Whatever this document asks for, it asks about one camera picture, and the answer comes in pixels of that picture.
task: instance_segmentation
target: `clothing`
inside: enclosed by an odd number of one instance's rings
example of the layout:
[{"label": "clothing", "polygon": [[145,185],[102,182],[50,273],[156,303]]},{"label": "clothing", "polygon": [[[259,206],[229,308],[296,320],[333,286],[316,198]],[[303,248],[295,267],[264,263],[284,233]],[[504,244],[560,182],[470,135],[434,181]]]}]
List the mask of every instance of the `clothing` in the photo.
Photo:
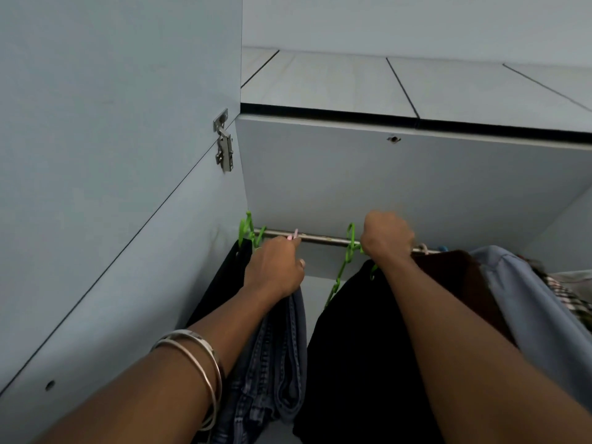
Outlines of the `clothing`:
[{"label": "clothing", "polygon": [[[500,333],[512,335],[481,276],[462,251],[414,257],[418,266],[470,304]],[[403,317],[372,261],[337,292],[308,345],[307,389],[294,422],[304,444],[443,443]]]},{"label": "clothing", "polygon": [[[252,254],[249,240],[235,243],[188,325],[232,298],[243,286]],[[253,443],[276,419],[292,422],[304,401],[307,372],[306,318],[300,288],[263,318],[241,352],[223,389],[213,444]],[[196,442],[206,442],[198,432]]]},{"label": "clothing", "polygon": [[545,283],[567,309],[588,331],[592,331],[592,304],[578,298],[573,291],[563,286],[551,276],[545,276]]},{"label": "clothing", "polygon": [[592,335],[526,261],[498,246],[471,255],[524,357],[592,411]]},{"label": "clothing", "polygon": [[573,291],[578,298],[592,303],[592,269],[558,272],[549,275]]}]

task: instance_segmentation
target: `closet rail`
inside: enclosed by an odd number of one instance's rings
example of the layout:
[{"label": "closet rail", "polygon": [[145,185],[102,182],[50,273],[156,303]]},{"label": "closet rail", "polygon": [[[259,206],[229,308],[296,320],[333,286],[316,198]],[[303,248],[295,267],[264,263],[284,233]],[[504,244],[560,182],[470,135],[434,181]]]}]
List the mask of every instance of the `closet rail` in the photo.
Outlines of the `closet rail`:
[{"label": "closet rail", "polygon": [[[259,228],[259,227],[255,228],[256,234],[259,234],[260,231],[261,231],[261,228]],[[265,229],[263,231],[263,238],[288,237],[290,234],[293,234],[293,233],[294,233],[293,231],[288,232],[285,230]],[[349,240],[347,238],[327,237],[325,235],[303,234],[301,232],[298,232],[298,238],[301,238],[302,241],[305,241],[306,243],[317,243],[318,245],[330,245],[330,246],[341,246],[341,247],[347,247],[349,245]],[[354,243],[356,245],[360,244],[360,242],[358,240],[356,240]],[[424,254],[426,252],[428,254],[437,254],[440,251],[436,251],[436,250],[432,250],[432,249],[427,249],[427,251],[425,251],[424,249],[422,249],[420,247],[414,247],[413,252],[420,253],[420,254]]]}]

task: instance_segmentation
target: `hinge plate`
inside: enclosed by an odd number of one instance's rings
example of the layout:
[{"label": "hinge plate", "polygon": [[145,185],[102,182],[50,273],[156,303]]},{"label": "hinge plate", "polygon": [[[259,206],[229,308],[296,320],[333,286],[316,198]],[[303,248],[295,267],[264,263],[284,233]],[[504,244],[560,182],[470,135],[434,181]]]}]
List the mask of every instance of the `hinge plate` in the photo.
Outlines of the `hinge plate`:
[{"label": "hinge plate", "polygon": [[222,167],[222,171],[232,171],[232,137],[224,129],[224,123],[228,119],[228,109],[218,115],[214,120],[214,131],[218,133],[218,152],[216,163]]}]

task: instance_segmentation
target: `bracelet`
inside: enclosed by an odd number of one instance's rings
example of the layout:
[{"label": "bracelet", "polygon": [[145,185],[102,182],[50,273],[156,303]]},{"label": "bracelet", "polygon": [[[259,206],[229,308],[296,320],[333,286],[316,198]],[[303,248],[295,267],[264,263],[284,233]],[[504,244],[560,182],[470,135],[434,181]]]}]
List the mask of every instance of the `bracelet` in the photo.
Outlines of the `bracelet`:
[{"label": "bracelet", "polygon": [[158,340],[154,346],[152,346],[151,351],[153,351],[158,346],[161,346],[163,344],[167,344],[169,346],[176,347],[181,352],[183,352],[187,356],[187,358],[189,358],[189,360],[191,360],[191,362],[194,364],[194,366],[198,369],[199,373],[203,377],[205,384],[207,385],[208,389],[210,390],[210,395],[212,397],[213,411],[212,411],[212,415],[203,421],[200,430],[202,430],[202,431],[211,430],[214,427],[214,424],[216,423],[216,416],[218,415],[218,399],[216,398],[216,395],[214,394],[214,388],[212,388],[212,384],[208,380],[208,376],[205,374],[204,369],[201,367],[201,365],[197,361],[197,358],[195,358],[194,355],[190,351],[185,349],[185,346],[183,346],[182,344],[179,344],[176,341],[173,341],[168,338],[162,338],[162,339]]},{"label": "bracelet", "polygon": [[172,332],[167,333],[165,336],[163,336],[163,338],[169,338],[169,339],[174,339],[174,338],[179,338],[179,337],[188,338],[188,339],[194,341],[195,343],[199,344],[203,348],[203,350],[210,356],[210,359],[212,360],[212,362],[214,363],[214,367],[216,368],[216,380],[218,381],[218,385],[216,387],[217,388],[216,389],[216,396],[218,399],[218,403],[220,403],[220,401],[222,399],[222,383],[226,379],[226,375],[224,374],[224,368],[220,364],[219,358],[216,357],[216,353],[213,350],[212,346],[201,335],[199,335],[198,333],[196,333],[192,330],[187,330],[187,329],[174,330]]}]

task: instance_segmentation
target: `fist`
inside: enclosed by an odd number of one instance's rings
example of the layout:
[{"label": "fist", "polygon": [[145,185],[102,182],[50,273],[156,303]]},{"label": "fist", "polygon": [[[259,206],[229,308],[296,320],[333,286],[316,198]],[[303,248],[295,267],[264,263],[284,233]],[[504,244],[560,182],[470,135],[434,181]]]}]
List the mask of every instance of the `fist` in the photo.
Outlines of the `fist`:
[{"label": "fist", "polygon": [[393,259],[409,258],[415,234],[394,212],[373,210],[364,220],[360,238],[364,253],[383,269]]},{"label": "fist", "polygon": [[296,260],[300,239],[276,237],[253,251],[245,270],[245,286],[264,289],[279,296],[290,296],[304,279],[304,260]]}]

